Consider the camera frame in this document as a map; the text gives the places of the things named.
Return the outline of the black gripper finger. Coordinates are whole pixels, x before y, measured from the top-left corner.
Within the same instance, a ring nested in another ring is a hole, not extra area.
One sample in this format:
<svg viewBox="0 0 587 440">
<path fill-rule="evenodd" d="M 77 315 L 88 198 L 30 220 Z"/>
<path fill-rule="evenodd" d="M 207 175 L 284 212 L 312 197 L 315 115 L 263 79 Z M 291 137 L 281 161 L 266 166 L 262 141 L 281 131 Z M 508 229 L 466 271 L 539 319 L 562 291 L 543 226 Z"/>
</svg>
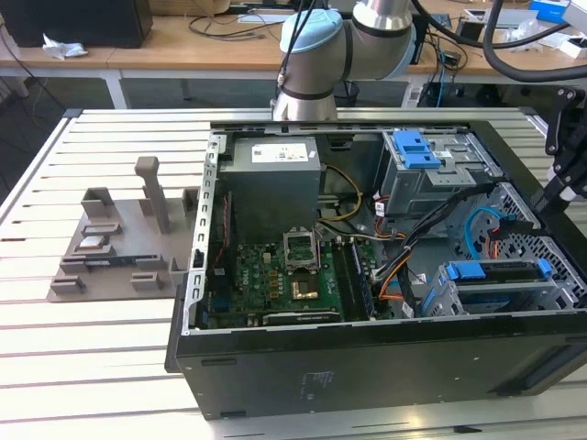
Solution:
<svg viewBox="0 0 587 440">
<path fill-rule="evenodd" d="M 577 91 L 570 87 L 560 87 L 550 107 L 547 119 L 548 131 L 546 135 L 545 152 L 553 161 L 547 171 L 548 183 L 544 188 L 543 197 L 546 205 L 543 211 L 563 213 L 569 206 L 569 202 L 561 197 L 566 189 L 560 182 L 555 171 L 555 165 L 562 151 L 563 138 L 566 136 L 565 124 L 570 112 L 577 106 Z"/>
</svg>

